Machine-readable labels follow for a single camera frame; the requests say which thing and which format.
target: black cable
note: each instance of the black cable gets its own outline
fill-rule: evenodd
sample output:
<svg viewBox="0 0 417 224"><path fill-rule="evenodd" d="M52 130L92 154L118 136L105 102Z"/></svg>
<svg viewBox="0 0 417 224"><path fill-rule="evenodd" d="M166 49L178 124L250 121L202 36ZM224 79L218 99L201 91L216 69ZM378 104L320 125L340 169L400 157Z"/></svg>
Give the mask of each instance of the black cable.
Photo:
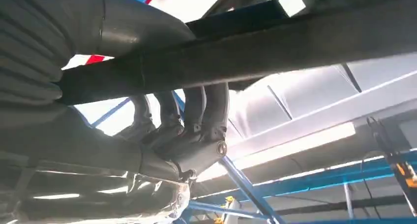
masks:
<svg viewBox="0 0 417 224"><path fill-rule="evenodd" d="M365 156L363 156L362 161L360 162L360 173L361 173L361 175L363 175L363 162L369 156L370 153L374 153L374 152L375 151L371 151L371 152L365 154ZM369 194L369 197L371 199L372 206L374 207L375 213L377 214L378 219L381 220L381 215L378 212L377 206L376 206L375 201L374 201L374 197L372 196L372 193L371 193L371 190L369 189L368 183L366 182L365 178L362 178L362 180L363 180L363 183L365 184L366 190L368 191L368 194Z"/></svg>

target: black frame rail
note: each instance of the black frame rail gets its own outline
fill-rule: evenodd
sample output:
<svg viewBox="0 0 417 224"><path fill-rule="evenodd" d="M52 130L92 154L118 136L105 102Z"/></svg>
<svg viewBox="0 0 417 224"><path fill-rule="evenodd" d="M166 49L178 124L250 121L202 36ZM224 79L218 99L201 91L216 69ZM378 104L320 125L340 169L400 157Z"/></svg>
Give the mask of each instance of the black frame rail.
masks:
<svg viewBox="0 0 417 224"><path fill-rule="evenodd" d="M417 0L380 0L270 20L250 32L131 53L66 70L58 82L60 101L91 102L414 52L416 10Z"/></svg>

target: metal tube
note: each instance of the metal tube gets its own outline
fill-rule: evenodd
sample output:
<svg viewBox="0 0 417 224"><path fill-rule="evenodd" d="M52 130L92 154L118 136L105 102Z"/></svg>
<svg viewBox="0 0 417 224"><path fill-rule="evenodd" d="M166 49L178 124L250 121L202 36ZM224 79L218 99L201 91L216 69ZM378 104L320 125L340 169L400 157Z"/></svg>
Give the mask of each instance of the metal tube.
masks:
<svg viewBox="0 0 417 224"><path fill-rule="evenodd" d="M269 216L265 216L265 215L258 214L258 213L251 213L251 212L246 212L243 210L227 209L227 208L222 208L216 205L199 203L195 201L190 201L188 204L188 208L196 209L196 210L203 210L203 211L208 211L208 212L227 213L230 215L235 215L235 216L243 217L243 218L257 218L257 219L263 219L263 220L269 219Z"/></svg>
<svg viewBox="0 0 417 224"><path fill-rule="evenodd" d="M264 200L264 198L255 191L249 179L243 174L243 172L235 167L230 158L225 156L220 161L220 163L225 167L230 178L237 185L237 187L239 187L239 189L248 197L248 199L255 204L255 206L262 214L268 215L271 218L272 223L285 223L285 221L279 215L277 215L277 213Z"/></svg>
<svg viewBox="0 0 417 224"><path fill-rule="evenodd" d="M261 31L132 53L69 69L62 102L94 101L417 50L417 0L381 0L356 8L277 20Z"/></svg>
<svg viewBox="0 0 417 224"><path fill-rule="evenodd" d="M349 189L349 184L344 183L343 188L345 190L346 205L348 206L349 219L354 219L355 214L353 213L352 200L351 200L351 190Z"/></svg>

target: fluorescent light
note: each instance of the fluorescent light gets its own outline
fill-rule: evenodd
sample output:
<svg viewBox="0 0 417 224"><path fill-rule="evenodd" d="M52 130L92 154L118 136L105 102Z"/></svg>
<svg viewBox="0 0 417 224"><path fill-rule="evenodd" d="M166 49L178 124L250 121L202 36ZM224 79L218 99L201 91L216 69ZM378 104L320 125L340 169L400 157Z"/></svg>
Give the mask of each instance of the fluorescent light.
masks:
<svg viewBox="0 0 417 224"><path fill-rule="evenodd" d="M116 188L116 189L111 189L111 190L104 190L104 191L98 191L99 193L127 193L127 186L123 186L120 188Z"/></svg>
<svg viewBox="0 0 417 224"><path fill-rule="evenodd" d="M77 193L65 193L65 194L57 194L57 195L48 195L48 196L37 196L33 197L36 199L61 199L61 198L77 198L80 197Z"/></svg>
<svg viewBox="0 0 417 224"><path fill-rule="evenodd" d="M305 8L302 0L278 0L289 17L294 16Z"/></svg>
<svg viewBox="0 0 417 224"><path fill-rule="evenodd" d="M352 136L355 133L356 131L353 123L347 122L237 159L234 161L234 164L238 169L245 169L275 160L277 158L282 158L301 151L316 148L321 145ZM226 173L226 170L220 164L216 163L206 171L202 172L197 178L197 182L210 180Z"/></svg>

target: blue metal beam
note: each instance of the blue metal beam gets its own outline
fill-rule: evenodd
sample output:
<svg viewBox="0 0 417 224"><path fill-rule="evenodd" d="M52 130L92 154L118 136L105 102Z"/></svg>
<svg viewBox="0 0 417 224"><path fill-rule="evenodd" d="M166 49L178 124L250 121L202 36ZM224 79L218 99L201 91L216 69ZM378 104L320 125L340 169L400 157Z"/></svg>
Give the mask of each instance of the blue metal beam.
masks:
<svg viewBox="0 0 417 224"><path fill-rule="evenodd" d="M190 201L188 204L188 208L195 209L195 210L203 210L203 211L208 211L208 212L226 213L226 214L243 217L243 218L257 218L257 219L263 219L263 220L269 219L269 216L265 216L259 213L251 213L251 212L246 212L242 210L227 209L227 208L219 207L217 205L199 203L195 201Z"/></svg>
<svg viewBox="0 0 417 224"><path fill-rule="evenodd" d="M417 218L387 218L387 219L353 219L353 220L336 220L336 221L317 221L307 223L291 224L415 224Z"/></svg>
<svg viewBox="0 0 417 224"><path fill-rule="evenodd" d="M97 119L95 122L93 122L91 124L91 127L96 128L99 124L103 123L103 121L107 120L111 115L115 114L119 109L121 109L123 106L125 106L128 102L130 102L130 98L126 98L125 100L120 102L114 108L110 109L103 116L101 116L99 119Z"/></svg>
<svg viewBox="0 0 417 224"><path fill-rule="evenodd" d="M404 154L403 157L412 166L417 166L417 151ZM262 197L279 196L289 193L311 191L344 183L355 183L365 180L373 180L384 177L392 177L393 173L384 158L366 161L361 164L353 164L346 167L325 170L320 173L306 175L302 177L276 180L268 184L255 185L254 190ZM248 201L246 195L239 190L227 193L214 194L198 199L199 202L222 204L225 197L233 196L235 199Z"/></svg>
<svg viewBox="0 0 417 224"><path fill-rule="evenodd" d="M273 208L264 200L263 196L254 189L252 183L242 171L237 169L233 162L225 156L220 163L227 170L230 178L239 187L243 194L250 199L259 211L270 219L271 223L284 224L285 221L273 210Z"/></svg>

